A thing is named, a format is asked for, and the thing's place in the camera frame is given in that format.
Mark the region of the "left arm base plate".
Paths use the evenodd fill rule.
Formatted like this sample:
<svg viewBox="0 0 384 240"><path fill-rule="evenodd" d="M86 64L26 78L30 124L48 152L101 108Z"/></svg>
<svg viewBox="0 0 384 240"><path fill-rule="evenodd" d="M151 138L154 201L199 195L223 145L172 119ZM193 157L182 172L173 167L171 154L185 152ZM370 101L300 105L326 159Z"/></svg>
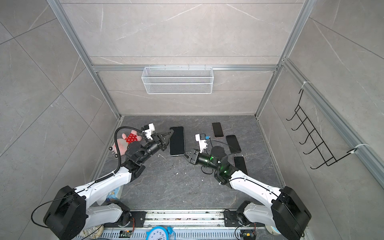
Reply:
<svg viewBox="0 0 384 240"><path fill-rule="evenodd" d="M147 212L145 211L133 211L123 212L118 226L121 228L142 228L146 219Z"/></svg>

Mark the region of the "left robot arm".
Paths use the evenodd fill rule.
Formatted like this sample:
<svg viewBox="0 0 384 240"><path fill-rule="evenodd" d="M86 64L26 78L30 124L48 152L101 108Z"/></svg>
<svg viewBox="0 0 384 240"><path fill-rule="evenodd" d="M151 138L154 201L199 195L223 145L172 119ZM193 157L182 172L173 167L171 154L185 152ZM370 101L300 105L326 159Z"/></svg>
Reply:
<svg viewBox="0 0 384 240"><path fill-rule="evenodd" d="M120 201L104 205L108 194L137 179L144 171L144 162L158 151L164 151L173 130L153 133L146 144L124 142L121 150L115 145L118 166L111 173L88 184L61 188L43 218L43 223L60 240L71 240L84 229L104 224L125 227L133 222L131 210Z"/></svg>

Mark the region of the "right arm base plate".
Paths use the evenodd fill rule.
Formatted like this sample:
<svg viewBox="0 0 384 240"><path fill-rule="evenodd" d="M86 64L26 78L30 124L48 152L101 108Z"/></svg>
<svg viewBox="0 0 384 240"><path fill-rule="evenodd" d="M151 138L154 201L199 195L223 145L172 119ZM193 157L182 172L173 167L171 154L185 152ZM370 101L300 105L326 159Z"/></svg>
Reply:
<svg viewBox="0 0 384 240"><path fill-rule="evenodd" d="M244 213L240 211L230 211L225 209L223 211L224 222L226 227L264 227L265 225L258 222L250 222Z"/></svg>

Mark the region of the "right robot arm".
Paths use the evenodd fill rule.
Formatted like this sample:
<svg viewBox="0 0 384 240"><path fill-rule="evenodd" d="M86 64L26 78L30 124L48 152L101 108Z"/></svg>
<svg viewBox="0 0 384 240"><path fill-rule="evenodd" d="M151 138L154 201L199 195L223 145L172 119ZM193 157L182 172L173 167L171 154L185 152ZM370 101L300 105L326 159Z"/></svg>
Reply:
<svg viewBox="0 0 384 240"><path fill-rule="evenodd" d="M216 146L210 154L200 150L186 150L184 157L193 165L213 169L221 185L243 192L260 202L245 201L237 210L237 217L244 225L264 224L278 230L288 240L304 237L312 215L298 194L290 187L283 189L257 181L228 162L224 148Z"/></svg>

